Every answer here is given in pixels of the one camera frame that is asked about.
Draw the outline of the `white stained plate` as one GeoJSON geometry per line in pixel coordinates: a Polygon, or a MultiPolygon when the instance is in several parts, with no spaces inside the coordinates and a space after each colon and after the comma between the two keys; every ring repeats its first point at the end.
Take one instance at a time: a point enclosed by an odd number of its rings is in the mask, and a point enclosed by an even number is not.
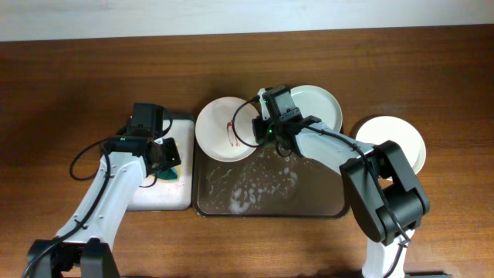
{"type": "Polygon", "coordinates": [[[415,174],[425,165],[427,151],[423,137],[414,126],[401,118],[372,117],[357,129],[355,138],[357,141],[372,144],[382,144],[388,140],[397,143],[415,174]]]}

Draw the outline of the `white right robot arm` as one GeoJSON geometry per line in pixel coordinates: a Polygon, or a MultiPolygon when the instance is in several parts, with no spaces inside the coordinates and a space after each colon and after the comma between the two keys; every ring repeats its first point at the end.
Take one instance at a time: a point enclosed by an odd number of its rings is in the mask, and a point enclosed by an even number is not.
{"type": "Polygon", "coordinates": [[[362,277],[405,277],[404,261],[430,203],[401,147],[369,144],[304,117],[289,87],[261,89],[252,98],[261,114],[252,122],[259,145],[275,143],[340,175],[345,201],[367,237],[362,277]]]}

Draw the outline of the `green and yellow sponge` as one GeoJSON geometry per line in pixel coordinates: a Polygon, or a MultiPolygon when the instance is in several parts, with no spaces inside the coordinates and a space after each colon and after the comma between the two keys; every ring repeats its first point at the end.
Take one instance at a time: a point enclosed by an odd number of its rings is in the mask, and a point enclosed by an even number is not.
{"type": "Polygon", "coordinates": [[[161,171],[157,175],[157,179],[163,182],[176,182],[180,178],[180,167],[175,166],[173,168],[169,168],[166,171],[161,171]]]}

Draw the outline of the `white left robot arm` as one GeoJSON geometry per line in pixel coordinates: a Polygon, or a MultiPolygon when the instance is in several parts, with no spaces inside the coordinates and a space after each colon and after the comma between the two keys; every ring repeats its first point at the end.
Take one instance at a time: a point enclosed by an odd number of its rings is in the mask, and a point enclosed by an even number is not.
{"type": "Polygon", "coordinates": [[[24,277],[61,277],[78,266],[83,277],[118,277],[113,243],[136,190],[181,163],[166,108],[136,103],[127,126],[97,141],[100,165],[71,219],[51,240],[37,239],[28,252],[24,277]]]}

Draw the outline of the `pink stained plate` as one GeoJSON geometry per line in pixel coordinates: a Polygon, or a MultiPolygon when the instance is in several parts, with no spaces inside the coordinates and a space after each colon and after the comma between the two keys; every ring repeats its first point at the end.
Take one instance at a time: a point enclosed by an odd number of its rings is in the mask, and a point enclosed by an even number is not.
{"type": "MultiPolygon", "coordinates": [[[[235,162],[247,158],[254,147],[243,144],[233,132],[232,118],[236,110],[245,103],[238,97],[221,97],[208,103],[198,115],[195,137],[200,148],[210,157],[222,162],[235,162]]],[[[235,130],[240,138],[255,145],[252,120],[259,112],[250,103],[235,117],[235,130]]]]}

